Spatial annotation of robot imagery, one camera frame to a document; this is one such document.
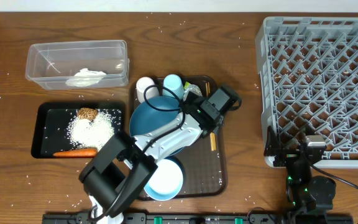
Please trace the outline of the brown dried mushroom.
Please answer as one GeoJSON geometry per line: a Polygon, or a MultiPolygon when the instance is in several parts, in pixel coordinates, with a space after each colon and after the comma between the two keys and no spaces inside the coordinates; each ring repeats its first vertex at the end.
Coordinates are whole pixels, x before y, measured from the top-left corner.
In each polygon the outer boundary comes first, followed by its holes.
{"type": "Polygon", "coordinates": [[[98,115],[98,110],[91,109],[91,108],[81,108],[77,112],[77,117],[79,119],[87,119],[89,121],[94,120],[98,115]]]}

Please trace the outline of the orange carrot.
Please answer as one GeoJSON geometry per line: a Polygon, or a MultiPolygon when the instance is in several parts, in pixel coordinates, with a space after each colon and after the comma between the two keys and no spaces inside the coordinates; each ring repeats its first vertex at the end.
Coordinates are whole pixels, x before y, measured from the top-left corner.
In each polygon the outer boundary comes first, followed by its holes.
{"type": "Polygon", "coordinates": [[[69,158],[89,158],[97,155],[98,151],[95,148],[83,148],[70,151],[60,151],[53,154],[54,157],[69,157],[69,158]]]}

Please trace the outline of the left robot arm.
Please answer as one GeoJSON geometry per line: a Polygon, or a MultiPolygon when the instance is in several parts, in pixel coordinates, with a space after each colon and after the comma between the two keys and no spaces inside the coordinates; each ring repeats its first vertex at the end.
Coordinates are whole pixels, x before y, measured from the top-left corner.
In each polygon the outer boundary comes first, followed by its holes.
{"type": "Polygon", "coordinates": [[[161,128],[133,137],[115,134],[79,175],[96,201],[88,220],[119,216],[152,178],[159,161],[219,129],[237,101],[222,90],[207,98],[190,93],[178,103],[175,119],[161,128]]]}

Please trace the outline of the pile of rice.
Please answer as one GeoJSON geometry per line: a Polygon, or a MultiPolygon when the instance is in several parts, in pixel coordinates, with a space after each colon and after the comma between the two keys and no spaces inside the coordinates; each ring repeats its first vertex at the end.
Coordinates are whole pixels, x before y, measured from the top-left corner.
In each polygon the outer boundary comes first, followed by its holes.
{"type": "Polygon", "coordinates": [[[105,111],[99,112],[92,121],[75,116],[66,128],[72,148],[94,148],[100,151],[115,134],[115,118],[105,111]]]}

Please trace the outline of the light blue bowl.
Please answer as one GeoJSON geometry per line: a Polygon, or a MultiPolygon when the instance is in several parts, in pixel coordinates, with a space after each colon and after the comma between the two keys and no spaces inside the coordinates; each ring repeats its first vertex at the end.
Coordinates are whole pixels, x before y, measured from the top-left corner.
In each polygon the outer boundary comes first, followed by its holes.
{"type": "Polygon", "coordinates": [[[167,201],[178,195],[184,176],[181,167],[171,159],[157,162],[157,170],[144,187],[145,193],[154,200],[167,201]]]}

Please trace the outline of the white napkin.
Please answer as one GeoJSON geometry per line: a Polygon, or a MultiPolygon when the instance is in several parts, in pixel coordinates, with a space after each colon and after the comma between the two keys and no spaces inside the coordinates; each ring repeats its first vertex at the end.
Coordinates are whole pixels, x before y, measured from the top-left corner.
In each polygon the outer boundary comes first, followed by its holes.
{"type": "Polygon", "coordinates": [[[88,68],[82,68],[75,75],[70,77],[65,83],[67,86],[73,87],[87,87],[99,83],[106,73],[102,71],[93,71],[88,68]]]}

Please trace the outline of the white plastic cup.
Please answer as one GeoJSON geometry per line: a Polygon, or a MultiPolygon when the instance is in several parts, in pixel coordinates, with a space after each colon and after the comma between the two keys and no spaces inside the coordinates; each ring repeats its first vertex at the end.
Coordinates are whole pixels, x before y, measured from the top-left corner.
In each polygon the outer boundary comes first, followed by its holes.
{"type": "MultiPolygon", "coordinates": [[[[155,82],[149,77],[142,77],[136,83],[136,92],[137,92],[137,99],[139,103],[144,102],[144,92],[145,89],[151,85],[154,85],[155,82]]],[[[146,98],[150,99],[156,96],[159,96],[160,92],[157,87],[149,88],[146,92],[146,98]]]]}

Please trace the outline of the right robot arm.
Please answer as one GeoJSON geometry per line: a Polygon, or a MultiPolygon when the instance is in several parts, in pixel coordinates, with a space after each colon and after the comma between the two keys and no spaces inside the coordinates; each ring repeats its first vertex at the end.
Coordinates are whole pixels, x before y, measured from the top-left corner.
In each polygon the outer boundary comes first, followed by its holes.
{"type": "Polygon", "coordinates": [[[277,217],[275,223],[327,223],[327,211],[333,208],[336,183],[332,178],[312,175],[312,165],[326,150],[322,136],[309,129],[296,149],[281,147],[272,127],[267,129],[265,157],[273,158],[273,166],[287,170],[286,195],[293,207],[277,217]]]}

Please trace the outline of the dark blue plate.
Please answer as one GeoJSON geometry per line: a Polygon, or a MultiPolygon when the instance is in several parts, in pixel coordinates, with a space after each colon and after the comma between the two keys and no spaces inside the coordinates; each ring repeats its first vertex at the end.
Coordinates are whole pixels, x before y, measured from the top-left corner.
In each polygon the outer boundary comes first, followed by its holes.
{"type": "Polygon", "coordinates": [[[169,122],[173,121],[179,109],[179,102],[169,96],[156,96],[150,98],[148,102],[159,109],[151,108],[146,102],[141,103],[133,112],[129,123],[129,133],[131,136],[146,134],[169,122]]]}

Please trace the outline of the aluminium foil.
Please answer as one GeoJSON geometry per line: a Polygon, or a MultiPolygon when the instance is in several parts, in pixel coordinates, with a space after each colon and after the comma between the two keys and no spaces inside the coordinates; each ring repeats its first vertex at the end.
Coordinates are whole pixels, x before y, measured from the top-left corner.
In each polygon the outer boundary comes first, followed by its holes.
{"type": "Polygon", "coordinates": [[[186,98],[189,95],[189,93],[194,93],[197,96],[203,96],[199,86],[194,85],[194,84],[190,84],[190,86],[188,88],[184,89],[183,101],[186,100],[186,98]]]}

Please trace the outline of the light blue plastic cup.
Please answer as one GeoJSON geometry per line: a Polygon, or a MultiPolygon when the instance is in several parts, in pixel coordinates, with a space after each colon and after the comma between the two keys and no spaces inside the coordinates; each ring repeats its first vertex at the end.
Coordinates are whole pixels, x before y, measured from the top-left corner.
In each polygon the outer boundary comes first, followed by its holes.
{"type": "Polygon", "coordinates": [[[184,87],[181,78],[176,74],[169,74],[163,80],[163,87],[171,90],[179,99],[183,99],[184,87]]]}

